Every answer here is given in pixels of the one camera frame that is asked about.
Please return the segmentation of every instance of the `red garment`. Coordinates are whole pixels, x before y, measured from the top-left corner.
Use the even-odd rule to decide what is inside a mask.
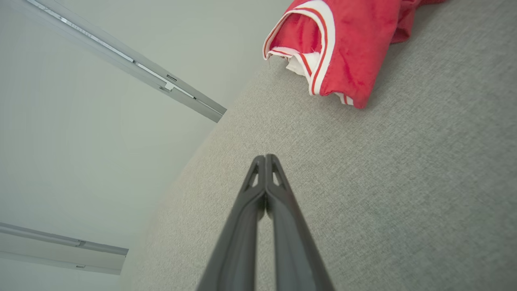
[[[294,57],[311,95],[344,94],[343,103],[364,108],[389,44],[409,38],[416,8],[443,1],[295,0],[263,57]]]

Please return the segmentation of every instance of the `red and white striped trim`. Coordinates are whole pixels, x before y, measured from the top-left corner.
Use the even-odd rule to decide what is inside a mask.
[[[310,72],[310,77],[308,78],[309,93],[311,95],[319,95],[321,85],[330,64],[330,60],[332,59],[334,45],[336,44],[336,28],[334,26],[334,17],[330,7],[328,7],[325,2],[322,0],[311,0],[296,6],[292,10],[287,11],[266,38],[263,48],[263,57],[265,60],[267,60],[271,54],[276,54],[270,48],[271,42],[282,27],[282,24],[284,23],[287,16],[289,16],[291,13],[298,13],[310,17],[312,20],[314,20],[314,22],[316,22],[318,28],[320,29],[322,36],[322,51],[320,53],[320,59],[318,60],[316,69],[311,70],[307,65],[307,61],[303,60],[303,55],[298,52],[296,53],[296,57],[300,63],[305,64],[305,70]]]

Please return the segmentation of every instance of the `gray carpet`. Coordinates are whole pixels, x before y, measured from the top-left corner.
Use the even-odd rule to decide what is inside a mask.
[[[246,171],[278,155],[337,290],[517,289],[517,2],[417,12],[366,109],[265,62],[174,183],[123,290],[195,290]],[[258,290],[275,289],[271,221]]]

